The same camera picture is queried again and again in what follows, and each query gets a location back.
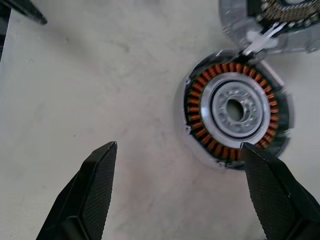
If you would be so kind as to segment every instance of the silver metal ring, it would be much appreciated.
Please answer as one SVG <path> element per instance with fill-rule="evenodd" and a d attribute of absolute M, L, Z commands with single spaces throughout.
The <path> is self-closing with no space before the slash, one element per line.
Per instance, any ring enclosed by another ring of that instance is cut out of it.
<path fill-rule="evenodd" d="M 237 100 L 245 111 L 238 122 L 226 110 L 231 99 Z M 237 72 L 220 74 L 206 85 L 200 113 L 209 133 L 230 148 L 240 148 L 241 142 L 256 144 L 270 123 L 270 106 L 264 89 L 252 78 Z"/>

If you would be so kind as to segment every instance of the gray surface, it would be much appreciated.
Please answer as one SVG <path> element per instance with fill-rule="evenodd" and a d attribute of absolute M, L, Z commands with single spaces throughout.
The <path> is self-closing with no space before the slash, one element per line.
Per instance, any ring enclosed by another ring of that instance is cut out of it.
<path fill-rule="evenodd" d="M 243 172 L 210 169 L 177 140 L 176 89 L 232 47 L 211 0 L 38 0 L 49 25 L 13 14 L 0 64 L 0 239 L 34 240 L 92 150 L 118 141 L 102 239 L 256 240 Z M 320 200 L 320 52 L 269 62 L 293 92 L 282 155 Z"/>

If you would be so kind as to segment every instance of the circular metal housing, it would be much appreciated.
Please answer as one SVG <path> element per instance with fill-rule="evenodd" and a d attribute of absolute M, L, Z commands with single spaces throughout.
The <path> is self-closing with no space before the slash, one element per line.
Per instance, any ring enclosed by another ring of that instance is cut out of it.
<path fill-rule="evenodd" d="M 270 54 L 314 52 L 320 48 L 320 0 L 219 0 L 223 32 L 245 49 L 248 32 L 265 32 L 274 24 L 285 24 L 276 36 Z"/>
<path fill-rule="evenodd" d="M 181 82 L 175 127 L 184 144 L 212 167 L 239 168 L 240 147 L 249 142 L 279 156 L 294 125 L 291 96 L 265 61 L 230 62 L 237 51 L 202 60 Z M 240 111 L 236 116 L 229 106 Z"/>

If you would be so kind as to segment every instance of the metal motor casing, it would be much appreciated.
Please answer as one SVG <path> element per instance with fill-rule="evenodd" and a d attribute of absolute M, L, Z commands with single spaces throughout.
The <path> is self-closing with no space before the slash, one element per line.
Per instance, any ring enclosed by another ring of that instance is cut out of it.
<path fill-rule="evenodd" d="M 220 168 L 221 166 L 227 166 L 229 168 L 236 168 L 242 165 L 242 162 L 235 161 L 231 163 L 225 163 L 213 157 L 203 145 L 192 135 L 191 128 L 188 125 L 185 111 L 185 97 L 187 93 L 188 84 L 197 75 L 201 69 L 212 64 L 219 64 L 232 58 L 239 50 L 221 50 L 216 53 L 212 53 L 203 59 L 180 83 L 174 101 L 174 121 L 175 129 L 182 142 L 190 149 L 193 155 L 200 161 L 214 168 Z M 287 129 L 282 132 L 283 144 L 273 151 L 276 156 L 280 155 L 290 140 L 290 130 L 294 127 L 294 110 L 291 95 L 287 92 L 284 87 L 284 83 L 279 75 L 264 61 L 255 63 L 255 67 L 262 72 L 265 77 L 272 81 L 272 84 L 276 86 L 276 91 L 281 97 L 282 103 L 285 105 L 287 112 L 284 112 L 284 116 L 287 118 Z"/>
<path fill-rule="evenodd" d="M 219 0 L 219 14 L 223 32 L 241 49 L 250 45 L 247 39 L 248 31 L 260 33 L 263 28 L 255 18 L 248 17 L 247 0 Z M 268 54 L 289 52 L 315 52 L 320 49 L 320 23 L 288 31 L 277 36 L 278 45 L 266 49 Z"/>

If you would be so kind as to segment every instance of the center hole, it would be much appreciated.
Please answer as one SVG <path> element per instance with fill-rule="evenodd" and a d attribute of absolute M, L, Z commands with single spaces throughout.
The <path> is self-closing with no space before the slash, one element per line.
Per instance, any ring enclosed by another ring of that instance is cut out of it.
<path fill-rule="evenodd" d="M 226 110 L 230 117 L 236 122 L 239 122 L 244 116 L 244 108 L 237 100 L 230 99 L 227 102 Z"/>

